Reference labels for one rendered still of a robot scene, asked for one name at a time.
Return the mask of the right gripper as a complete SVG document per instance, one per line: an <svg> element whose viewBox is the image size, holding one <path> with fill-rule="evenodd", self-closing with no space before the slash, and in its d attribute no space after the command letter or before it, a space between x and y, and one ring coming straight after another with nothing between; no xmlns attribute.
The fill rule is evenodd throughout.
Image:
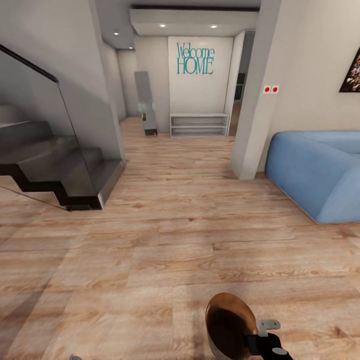
<svg viewBox="0 0 360 360"><path fill-rule="evenodd" d="M280 345L279 338L276 334L268 334L267 337L262 337L258 334L241 334L245 348L249 348L252 356L262 356L263 346L266 343Z"/></svg>

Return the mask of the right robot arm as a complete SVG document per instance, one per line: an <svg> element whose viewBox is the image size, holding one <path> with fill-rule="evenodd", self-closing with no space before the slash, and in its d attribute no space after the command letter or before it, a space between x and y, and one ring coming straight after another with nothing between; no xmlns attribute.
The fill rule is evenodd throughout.
<svg viewBox="0 0 360 360"><path fill-rule="evenodd" d="M279 330L281 323L276 319L256 320L258 334L241 334L245 348L252 356L262 356L263 360L292 360L289 352L280 345L276 334L268 330Z"/></svg>

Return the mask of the trash can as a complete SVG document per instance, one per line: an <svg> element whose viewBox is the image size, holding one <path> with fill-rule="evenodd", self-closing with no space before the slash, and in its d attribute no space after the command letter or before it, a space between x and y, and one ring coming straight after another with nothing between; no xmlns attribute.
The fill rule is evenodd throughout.
<svg viewBox="0 0 360 360"><path fill-rule="evenodd" d="M249 360L244 335L258 334L256 317L245 301L235 294L214 295L205 311L208 343L217 360Z"/></svg>

